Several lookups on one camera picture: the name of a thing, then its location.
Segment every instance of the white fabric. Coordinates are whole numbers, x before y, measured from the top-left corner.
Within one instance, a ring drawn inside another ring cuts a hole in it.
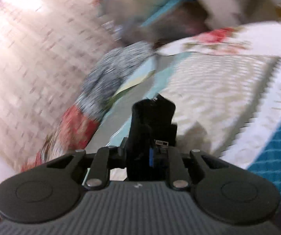
[[[222,159],[247,169],[268,144],[281,124],[281,64],[260,100],[257,112],[237,135]]]
[[[238,121],[244,120],[241,127],[253,115],[249,107],[277,61],[270,56],[192,53],[180,62],[160,93],[176,106],[177,147],[182,152],[197,148],[215,153],[238,132]]]

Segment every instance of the metal screw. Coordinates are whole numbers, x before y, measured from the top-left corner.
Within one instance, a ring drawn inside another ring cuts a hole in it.
[[[86,185],[90,187],[96,187],[100,186],[102,184],[102,181],[100,179],[89,179],[86,181]]]
[[[175,188],[185,188],[189,185],[189,183],[186,180],[175,180],[173,182],[173,186]]]

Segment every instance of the round pad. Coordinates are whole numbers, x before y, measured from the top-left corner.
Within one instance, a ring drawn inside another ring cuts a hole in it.
[[[63,169],[34,169],[0,184],[0,214],[18,223],[42,223],[70,211],[79,186]]]
[[[234,225],[265,221],[275,213],[280,199],[272,183],[239,168],[210,170],[193,193],[203,211]]]

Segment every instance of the gray ribbed plastic surface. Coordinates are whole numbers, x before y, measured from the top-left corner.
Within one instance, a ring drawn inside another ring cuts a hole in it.
[[[249,227],[220,223],[204,214],[190,194],[164,182],[112,181],[88,192],[67,215],[44,224],[0,223],[0,235],[273,235],[270,222]]]

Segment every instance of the metal clip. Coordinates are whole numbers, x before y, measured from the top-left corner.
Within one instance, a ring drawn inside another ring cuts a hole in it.
[[[155,144],[165,147],[169,146],[169,143],[167,141],[162,141],[162,140],[155,140]]]

